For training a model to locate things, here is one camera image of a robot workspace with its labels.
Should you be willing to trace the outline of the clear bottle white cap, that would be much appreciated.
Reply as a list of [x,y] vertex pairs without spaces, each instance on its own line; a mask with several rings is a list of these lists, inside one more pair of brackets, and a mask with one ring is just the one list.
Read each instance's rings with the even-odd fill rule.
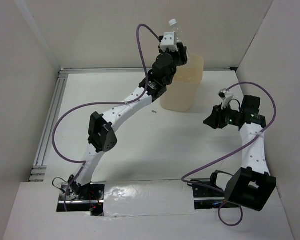
[[182,32],[179,24],[177,23],[176,19],[171,19],[168,23],[169,23],[169,26],[170,26],[170,30],[172,32],[174,32],[174,34],[176,36],[176,41],[178,43],[183,44],[183,48],[184,48],[185,53],[186,53],[186,65],[187,65],[188,62],[189,62],[189,56],[188,56],[188,48],[187,48],[187,45],[185,43],[185,38],[183,36],[183,32]]

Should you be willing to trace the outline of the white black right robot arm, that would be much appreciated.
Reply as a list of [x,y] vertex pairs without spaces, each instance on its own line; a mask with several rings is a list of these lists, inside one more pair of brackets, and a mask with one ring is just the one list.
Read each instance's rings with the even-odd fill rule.
[[232,93],[223,91],[219,96],[222,103],[213,107],[204,124],[213,129],[223,129],[228,125],[238,127],[245,148],[242,150],[241,167],[234,176],[210,181],[208,190],[213,196],[224,192],[226,201],[259,212],[277,185],[266,163],[262,131],[266,127],[266,118],[259,114],[261,100],[246,95],[239,110],[234,110],[230,106]]

